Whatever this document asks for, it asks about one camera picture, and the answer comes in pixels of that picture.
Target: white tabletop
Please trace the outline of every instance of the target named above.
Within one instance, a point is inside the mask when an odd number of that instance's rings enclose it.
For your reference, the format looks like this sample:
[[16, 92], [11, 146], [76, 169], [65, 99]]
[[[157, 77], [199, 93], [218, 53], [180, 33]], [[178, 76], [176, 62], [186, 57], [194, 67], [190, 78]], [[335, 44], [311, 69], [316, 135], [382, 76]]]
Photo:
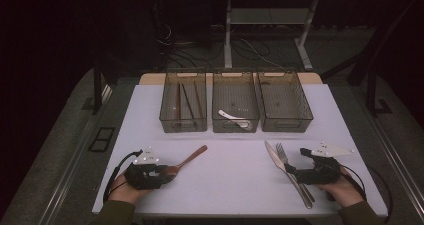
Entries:
[[[149, 146], [160, 158], [159, 164], [176, 165], [206, 144], [208, 150], [187, 164], [169, 184], [148, 194], [136, 212], [158, 217], [317, 217], [337, 213], [339, 206], [325, 193], [307, 186], [315, 197], [307, 209], [282, 171], [273, 164], [264, 145], [282, 142], [289, 162], [298, 169], [312, 168], [312, 159], [303, 157], [299, 148], [314, 148], [321, 141], [355, 150], [354, 155], [337, 160], [355, 172], [365, 183], [368, 202], [380, 216], [387, 208], [337, 108], [327, 85], [303, 85], [314, 115], [305, 133], [265, 133], [260, 125], [256, 133], [216, 134], [212, 131], [208, 86], [208, 130], [196, 133], [163, 132], [159, 121], [163, 85], [138, 85], [131, 98], [122, 128], [93, 207], [102, 208], [106, 183], [123, 157]], [[125, 169], [129, 161], [122, 166]]]

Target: knife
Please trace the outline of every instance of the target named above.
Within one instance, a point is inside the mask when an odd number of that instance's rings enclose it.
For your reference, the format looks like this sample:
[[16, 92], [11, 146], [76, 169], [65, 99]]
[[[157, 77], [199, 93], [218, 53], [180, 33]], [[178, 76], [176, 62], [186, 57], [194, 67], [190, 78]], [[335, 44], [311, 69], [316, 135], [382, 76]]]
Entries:
[[272, 158], [272, 161], [274, 161], [274, 164], [281, 170], [284, 171], [284, 173], [287, 175], [287, 177], [290, 179], [290, 181], [292, 182], [292, 184], [294, 185], [294, 187], [296, 188], [297, 192], [300, 194], [300, 197], [302, 198], [303, 202], [305, 203], [305, 206], [309, 209], [312, 208], [312, 201], [308, 198], [307, 194], [305, 193], [305, 191], [303, 191], [299, 184], [296, 182], [296, 180], [294, 180], [294, 178], [292, 176], [290, 176], [287, 172], [286, 172], [286, 167], [284, 166], [284, 163], [280, 160], [280, 158], [278, 157], [277, 153], [272, 149], [271, 145], [269, 145], [269, 143], [267, 141], [265, 141], [265, 147], [268, 150], [269, 155]]

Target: utensil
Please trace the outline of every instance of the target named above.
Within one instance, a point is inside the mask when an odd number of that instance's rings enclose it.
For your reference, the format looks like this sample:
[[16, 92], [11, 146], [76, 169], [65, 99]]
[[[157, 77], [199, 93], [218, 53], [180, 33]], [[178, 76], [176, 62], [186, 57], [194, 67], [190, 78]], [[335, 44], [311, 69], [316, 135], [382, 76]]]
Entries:
[[160, 175], [165, 176], [165, 175], [170, 175], [170, 176], [174, 176], [172, 178], [172, 180], [177, 176], [178, 172], [180, 171], [180, 169], [187, 163], [189, 163], [191, 160], [195, 159], [197, 156], [199, 156], [200, 154], [202, 154], [204, 151], [206, 151], [208, 149], [208, 147], [206, 145], [201, 146], [199, 149], [197, 149], [193, 154], [191, 154], [188, 158], [186, 158], [186, 160], [184, 160], [184, 162], [175, 165], [175, 166], [168, 166], [166, 168], [164, 168], [161, 172]]
[[[289, 164], [289, 158], [287, 157], [286, 153], [284, 152], [284, 149], [283, 149], [283, 146], [281, 145], [281, 143], [278, 143], [276, 147], [277, 147], [278, 157], [280, 158], [280, 160], [285, 164]], [[287, 173], [287, 175], [292, 177], [297, 182], [296, 177], [293, 174]], [[309, 200], [311, 200], [312, 202], [315, 202], [315, 198], [309, 192], [309, 190], [305, 186], [305, 184], [303, 184], [303, 183], [297, 183], [297, 184], [299, 184], [300, 188], [305, 192], [305, 194], [306, 194], [306, 196], [308, 196]]]
[[308, 198], [306, 193], [300, 188], [299, 184], [296, 182], [296, 180], [293, 179], [292, 176], [290, 176], [289, 173], [286, 172], [286, 168], [284, 167], [284, 163], [280, 160], [277, 153], [272, 149], [271, 145], [267, 141], [265, 141], [265, 147], [268, 150], [269, 155], [272, 158], [272, 161], [274, 161], [275, 165], [284, 171], [284, 173], [287, 175], [287, 177], [290, 179], [294, 187], [296, 188], [297, 192], [300, 194], [300, 197], [302, 198], [303, 202], [305, 203], [305, 206], [309, 209], [312, 208], [312, 201]]
[[183, 87], [184, 97], [185, 97], [185, 100], [186, 100], [186, 103], [187, 103], [188, 110], [190, 111], [191, 118], [194, 119], [193, 110], [191, 109], [190, 101], [188, 100], [187, 92], [185, 90], [185, 86], [184, 86], [184, 84], [181, 84], [181, 86]]
[[253, 124], [245, 118], [231, 116], [230, 114], [222, 110], [219, 110], [218, 114], [225, 117], [228, 120], [235, 122], [239, 127], [243, 128], [244, 130], [250, 131], [253, 128]]
[[177, 83], [177, 94], [175, 96], [175, 115], [177, 119], [181, 119], [181, 91], [180, 83]]
[[199, 117], [203, 118], [202, 103], [200, 102], [200, 97], [199, 97], [199, 92], [197, 91], [196, 81], [193, 81], [193, 83], [194, 83], [194, 91], [196, 93], [197, 106], [199, 107], [199, 114], [200, 114]]

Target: plastic bin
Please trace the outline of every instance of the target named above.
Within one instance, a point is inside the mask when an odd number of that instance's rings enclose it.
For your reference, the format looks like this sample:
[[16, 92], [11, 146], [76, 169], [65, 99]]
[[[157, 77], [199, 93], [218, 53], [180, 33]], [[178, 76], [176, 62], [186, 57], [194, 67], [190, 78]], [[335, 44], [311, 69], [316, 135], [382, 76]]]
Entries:
[[254, 133], [259, 110], [253, 71], [224, 68], [213, 71], [212, 124], [215, 133]]
[[206, 104], [205, 69], [167, 70], [159, 116], [164, 132], [206, 131]]
[[256, 91], [264, 132], [305, 132], [313, 120], [293, 68], [258, 68]]

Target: table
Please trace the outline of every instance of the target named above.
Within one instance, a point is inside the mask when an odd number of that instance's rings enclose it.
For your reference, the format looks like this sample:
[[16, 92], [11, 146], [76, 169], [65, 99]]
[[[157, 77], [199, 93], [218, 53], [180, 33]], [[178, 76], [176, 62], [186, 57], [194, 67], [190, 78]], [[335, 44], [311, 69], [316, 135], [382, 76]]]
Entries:
[[150, 217], [318, 217], [334, 215], [338, 205], [325, 193], [308, 186], [316, 202], [307, 209], [285, 174], [273, 164], [264, 140], [282, 142], [292, 165], [311, 168], [312, 160], [299, 148], [314, 148], [321, 141], [355, 150], [337, 160], [357, 172], [366, 187], [368, 201], [379, 216], [387, 208], [377, 190], [327, 85], [313, 73], [299, 73], [314, 115], [305, 133], [265, 133], [260, 126], [252, 134], [215, 134], [210, 119], [211, 74], [208, 74], [208, 130], [165, 134], [159, 121], [164, 74], [145, 74], [132, 95], [99, 194], [93, 206], [102, 207], [102, 195], [112, 170], [132, 151], [151, 146], [159, 164], [174, 165], [203, 144], [208, 150], [187, 164], [176, 179], [148, 194], [136, 213]]
[[227, 0], [226, 35], [224, 46], [225, 67], [232, 67], [231, 59], [231, 24], [301, 24], [303, 31], [294, 39], [296, 49], [306, 71], [312, 71], [312, 63], [305, 49], [305, 41], [314, 18], [319, 0], [311, 0], [305, 8], [252, 9], [232, 8]]

